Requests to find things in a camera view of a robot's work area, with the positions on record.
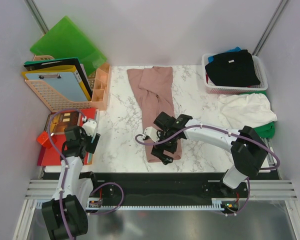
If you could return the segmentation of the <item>pink t shirt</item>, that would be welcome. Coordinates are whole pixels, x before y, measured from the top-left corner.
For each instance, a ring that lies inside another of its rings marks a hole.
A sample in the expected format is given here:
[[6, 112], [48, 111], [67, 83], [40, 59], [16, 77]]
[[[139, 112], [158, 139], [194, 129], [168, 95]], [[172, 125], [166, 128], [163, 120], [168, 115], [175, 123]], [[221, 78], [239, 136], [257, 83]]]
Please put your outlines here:
[[[173, 68], [153, 66], [151, 68], [127, 70], [128, 81], [134, 97], [141, 109], [142, 129], [154, 127], [155, 119], [161, 112], [170, 117], [175, 116], [172, 96]], [[144, 141], [146, 158], [149, 163], [161, 163], [151, 154], [154, 143], [151, 139]]]

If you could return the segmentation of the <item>white t shirt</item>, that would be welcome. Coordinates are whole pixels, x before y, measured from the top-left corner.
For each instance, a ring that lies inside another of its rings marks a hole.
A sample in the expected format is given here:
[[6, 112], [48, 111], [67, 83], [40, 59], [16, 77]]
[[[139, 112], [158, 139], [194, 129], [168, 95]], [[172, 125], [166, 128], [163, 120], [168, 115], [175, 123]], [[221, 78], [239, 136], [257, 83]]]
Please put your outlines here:
[[257, 128], [278, 120], [263, 93], [220, 95], [218, 110], [233, 129]]

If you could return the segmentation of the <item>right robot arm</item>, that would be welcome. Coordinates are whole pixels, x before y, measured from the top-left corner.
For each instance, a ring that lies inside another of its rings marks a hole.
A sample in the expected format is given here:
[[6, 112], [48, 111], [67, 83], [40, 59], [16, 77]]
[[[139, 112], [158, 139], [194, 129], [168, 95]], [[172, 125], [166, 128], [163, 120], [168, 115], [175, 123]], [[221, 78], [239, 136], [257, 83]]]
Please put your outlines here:
[[175, 153], [180, 139], [208, 143], [231, 153], [233, 166], [219, 184], [219, 191], [225, 197], [232, 196], [246, 178], [257, 176], [268, 155], [266, 145], [249, 126], [242, 129], [216, 127], [190, 115], [181, 114], [175, 118], [165, 112], [161, 112], [153, 123], [143, 133], [154, 143], [152, 155], [165, 165], [173, 162], [173, 157], [164, 152]]

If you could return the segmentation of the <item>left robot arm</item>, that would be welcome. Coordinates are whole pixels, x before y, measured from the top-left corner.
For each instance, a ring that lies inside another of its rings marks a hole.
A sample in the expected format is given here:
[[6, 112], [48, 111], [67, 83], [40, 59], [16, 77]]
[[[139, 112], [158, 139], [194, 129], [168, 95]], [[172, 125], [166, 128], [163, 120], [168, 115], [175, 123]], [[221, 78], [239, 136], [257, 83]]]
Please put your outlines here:
[[88, 232], [88, 198], [100, 191], [94, 174], [82, 172], [87, 153], [95, 152], [100, 139], [96, 121], [90, 119], [82, 126], [67, 127], [64, 135], [58, 185], [51, 200], [44, 202], [41, 207], [52, 240], [66, 240]]

